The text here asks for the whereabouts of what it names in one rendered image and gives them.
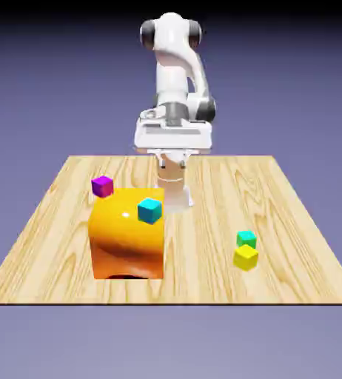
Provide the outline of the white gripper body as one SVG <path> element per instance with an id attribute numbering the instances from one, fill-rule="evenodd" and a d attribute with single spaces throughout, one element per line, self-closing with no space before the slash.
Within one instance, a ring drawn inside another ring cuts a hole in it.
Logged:
<path id="1" fill-rule="evenodd" d="M 181 120 L 181 126 L 168 127 L 165 120 L 138 119 L 134 147 L 140 153 L 187 150 L 205 152 L 212 147 L 212 125 L 208 122 Z"/>

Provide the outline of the small cyan cube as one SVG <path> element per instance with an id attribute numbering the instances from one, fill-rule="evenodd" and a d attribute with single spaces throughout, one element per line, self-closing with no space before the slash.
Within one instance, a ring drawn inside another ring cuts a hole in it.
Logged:
<path id="1" fill-rule="evenodd" d="M 137 205 L 137 210 L 138 220 L 154 224 L 162 216 L 162 202 L 153 198 L 145 198 Z"/>

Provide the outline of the small purple cube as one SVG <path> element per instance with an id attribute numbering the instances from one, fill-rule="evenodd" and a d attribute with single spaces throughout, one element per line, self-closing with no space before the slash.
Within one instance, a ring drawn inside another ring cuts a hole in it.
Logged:
<path id="1" fill-rule="evenodd" d="M 114 193 L 113 180 L 105 175 L 91 180 L 93 194 L 99 198 L 106 198 Z"/>

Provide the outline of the small green cube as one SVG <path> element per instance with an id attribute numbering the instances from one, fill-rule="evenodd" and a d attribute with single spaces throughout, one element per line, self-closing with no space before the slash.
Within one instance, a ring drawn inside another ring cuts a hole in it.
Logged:
<path id="1" fill-rule="evenodd" d="M 256 248 L 257 237 L 251 230 L 239 231 L 236 237 L 237 246 L 248 245 L 253 249 Z"/>

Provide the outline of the small yellow cube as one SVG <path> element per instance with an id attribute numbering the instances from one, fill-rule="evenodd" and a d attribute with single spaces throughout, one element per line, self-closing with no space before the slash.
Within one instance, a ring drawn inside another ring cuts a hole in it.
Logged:
<path id="1" fill-rule="evenodd" d="M 256 267 L 258 263 L 258 251 L 250 245 L 244 244 L 237 247 L 234 252 L 233 264 L 244 270 L 249 271 Z"/>

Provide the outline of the large orange box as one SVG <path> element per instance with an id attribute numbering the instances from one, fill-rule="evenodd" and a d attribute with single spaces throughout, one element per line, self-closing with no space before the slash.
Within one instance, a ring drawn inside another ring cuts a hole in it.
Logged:
<path id="1" fill-rule="evenodd" d="M 164 216 L 154 224 L 138 220 L 145 198 L 161 201 L 163 210 L 161 188 L 118 188 L 95 199 L 88 221 L 94 278 L 164 277 Z"/>

